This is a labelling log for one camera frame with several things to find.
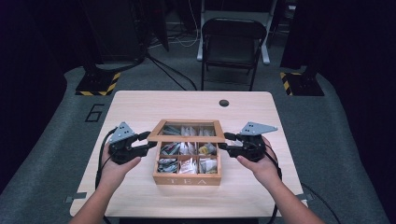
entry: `gray carpet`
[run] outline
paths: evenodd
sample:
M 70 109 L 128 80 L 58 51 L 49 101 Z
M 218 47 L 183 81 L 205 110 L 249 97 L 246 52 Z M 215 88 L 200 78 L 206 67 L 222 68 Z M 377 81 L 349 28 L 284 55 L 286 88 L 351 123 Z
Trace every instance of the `gray carpet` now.
M 279 76 L 280 72 L 290 71 L 279 68 L 284 42 L 284 36 L 274 40 L 269 49 L 271 64 L 260 63 L 253 90 L 273 94 L 301 181 L 326 200 L 342 223 L 389 223 L 361 165 L 346 115 L 332 85 L 318 76 L 324 97 L 297 97 L 285 93 Z M 201 65 L 196 61 L 197 49 L 197 43 L 189 48 L 171 44 L 169 52 L 156 47 L 149 53 L 191 78 L 200 89 Z M 114 92 L 109 96 L 76 96 L 75 87 L 83 75 L 82 68 L 65 74 L 68 87 L 62 103 L 0 196 L 0 223 L 66 223 L 71 218 L 71 204 L 64 203 L 64 199 L 78 189 L 114 96 Z M 173 77 L 193 91 L 189 82 Z M 248 87 L 208 84 L 207 89 L 245 91 Z M 120 90 L 182 91 L 149 60 L 121 73 L 115 91 Z M 94 104 L 103 104 L 96 107 L 103 113 L 98 122 L 85 122 Z M 319 199 L 308 205 L 326 223 L 336 223 Z M 266 221 L 268 218 L 260 219 L 260 223 Z M 277 218 L 276 223 L 283 223 L 282 218 Z

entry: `yellow and black hazard stripe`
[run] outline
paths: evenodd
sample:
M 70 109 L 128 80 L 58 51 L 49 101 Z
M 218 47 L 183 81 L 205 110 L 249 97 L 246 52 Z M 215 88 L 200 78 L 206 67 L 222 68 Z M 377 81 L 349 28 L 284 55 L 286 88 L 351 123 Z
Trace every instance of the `yellow and black hazard stripe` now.
M 293 92 L 291 91 L 290 84 L 286 78 L 286 75 L 295 75 L 299 76 L 301 73 L 280 73 L 280 78 L 282 78 L 283 82 L 283 87 L 285 88 L 286 94 L 287 95 L 293 95 Z
M 110 85 L 108 86 L 106 91 L 76 91 L 76 95 L 86 95 L 86 96 L 93 96 L 93 95 L 110 95 L 111 92 L 116 88 L 117 81 L 120 78 L 120 73 L 114 75 L 113 79 L 111 80 Z

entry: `tea bag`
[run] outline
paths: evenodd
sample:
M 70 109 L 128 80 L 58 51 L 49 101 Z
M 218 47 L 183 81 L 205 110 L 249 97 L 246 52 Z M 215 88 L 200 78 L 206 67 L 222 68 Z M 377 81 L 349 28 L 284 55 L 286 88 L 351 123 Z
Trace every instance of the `tea bag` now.
M 196 162 L 192 158 L 186 161 L 181 161 L 180 170 L 178 172 L 180 174 L 196 174 Z
M 180 155 L 188 155 L 189 154 L 189 147 L 187 147 L 186 143 L 180 143 L 180 148 L 178 149 Z
M 196 143 L 193 145 L 192 143 L 188 143 L 189 146 L 189 154 L 190 155 L 196 155 Z
M 202 126 L 199 127 L 198 136 L 204 136 L 204 128 Z
M 181 133 L 182 136 L 189 136 L 190 135 L 189 130 L 186 129 L 184 126 L 181 126 L 180 133 Z
M 176 159 L 159 159 L 158 172 L 160 173 L 175 173 L 177 171 Z
M 214 130 L 204 129 L 203 133 L 204 133 L 204 136 L 214 136 L 215 135 Z
M 172 144 L 165 145 L 161 148 L 161 154 L 163 155 L 176 155 L 180 149 L 180 143 L 175 142 Z
M 200 155 L 216 155 L 216 147 L 211 143 L 206 143 L 198 149 Z
M 217 174 L 218 161 L 209 158 L 200 159 L 199 172 L 201 174 Z
M 180 135 L 181 132 L 177 128 L 173 126 L 164 126 L 163 127 L 163 134 L 164 135 Z
M 197 135 L 197 132 L 195 131 L 194 128 L 188 127 L 188 130 L 189 130 L 190 136 L 196 136 Z

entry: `wrist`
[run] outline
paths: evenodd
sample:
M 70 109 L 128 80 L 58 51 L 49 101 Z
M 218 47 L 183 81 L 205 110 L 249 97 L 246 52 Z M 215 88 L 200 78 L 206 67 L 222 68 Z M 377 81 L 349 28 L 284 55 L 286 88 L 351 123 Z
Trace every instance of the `wrist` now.
M 263 182 L 262 185 L 270 192 L 284 186 L 282 180 L 278 176 L 271 178 L 269 181 Z
M 96 189 L 96 192 L 108 197 L 111 197 L 115 191 L 116 189 L 111 188 L 111 186 L 107 185 L 106 183 L 100 183 Z

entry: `metal bracket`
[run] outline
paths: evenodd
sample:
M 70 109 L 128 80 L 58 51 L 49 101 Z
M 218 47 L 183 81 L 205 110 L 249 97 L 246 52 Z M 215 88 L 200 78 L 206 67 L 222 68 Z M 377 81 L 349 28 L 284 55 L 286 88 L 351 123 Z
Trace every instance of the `metal bracket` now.
M 134 131 L 124 121 L 119 125 L 117 130 L 111 136 L 109 142 L 117 143 L 126 138 L 134 136 Z
M 274 131 L 277 131 L 277 127 L 249 121 L 242 129 L 241 134 L 253 136 Z

